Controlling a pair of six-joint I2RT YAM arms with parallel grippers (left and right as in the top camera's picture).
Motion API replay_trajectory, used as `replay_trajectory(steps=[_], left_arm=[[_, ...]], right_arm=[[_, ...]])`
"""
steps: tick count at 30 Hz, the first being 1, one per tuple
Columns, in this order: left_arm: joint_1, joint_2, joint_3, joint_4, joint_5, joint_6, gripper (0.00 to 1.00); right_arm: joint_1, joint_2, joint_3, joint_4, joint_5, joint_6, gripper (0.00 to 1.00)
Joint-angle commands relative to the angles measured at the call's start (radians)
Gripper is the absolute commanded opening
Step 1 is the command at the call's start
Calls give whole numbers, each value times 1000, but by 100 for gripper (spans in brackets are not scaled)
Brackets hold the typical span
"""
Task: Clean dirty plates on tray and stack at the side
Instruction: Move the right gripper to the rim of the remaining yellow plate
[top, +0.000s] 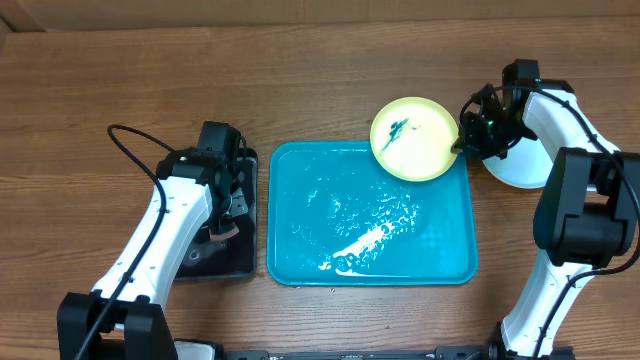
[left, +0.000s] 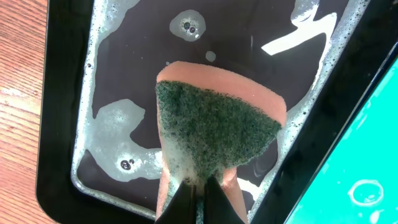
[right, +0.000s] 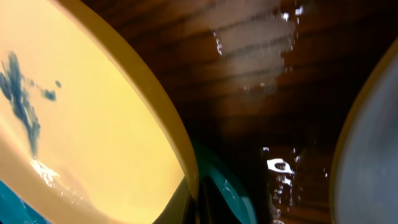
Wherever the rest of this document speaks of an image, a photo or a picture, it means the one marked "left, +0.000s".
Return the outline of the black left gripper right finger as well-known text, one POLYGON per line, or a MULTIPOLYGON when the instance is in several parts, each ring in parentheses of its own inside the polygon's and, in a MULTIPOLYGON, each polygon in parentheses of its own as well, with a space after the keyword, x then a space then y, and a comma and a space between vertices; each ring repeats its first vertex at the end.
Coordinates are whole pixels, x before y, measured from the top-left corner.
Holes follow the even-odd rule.
POLYGON ((214 176, 211 176, 205 185, 203 223, 244 224, 214 176))

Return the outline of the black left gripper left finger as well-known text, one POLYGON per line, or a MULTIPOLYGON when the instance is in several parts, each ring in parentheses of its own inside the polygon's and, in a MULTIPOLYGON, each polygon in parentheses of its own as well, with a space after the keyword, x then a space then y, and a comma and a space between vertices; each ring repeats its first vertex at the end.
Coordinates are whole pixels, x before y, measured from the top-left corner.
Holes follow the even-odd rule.
POLYGON ((197 211, 195 191, 196 187, 182 182, 169 206, 155 221, 155 224, 195 224, 197 211))

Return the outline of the pink sponge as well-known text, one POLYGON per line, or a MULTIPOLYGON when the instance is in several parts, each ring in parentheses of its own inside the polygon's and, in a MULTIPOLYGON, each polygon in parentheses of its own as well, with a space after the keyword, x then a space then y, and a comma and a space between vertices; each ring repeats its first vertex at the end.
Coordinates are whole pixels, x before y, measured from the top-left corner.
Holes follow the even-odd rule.
POLYGON ((285 126, 283 97, 222 68, 174 62, 157 76, 157 122, 163 168, 156 215, 186 183, 203 195, 215 176, 232 210, 247 223, 238 166, 260 156, 285 126))

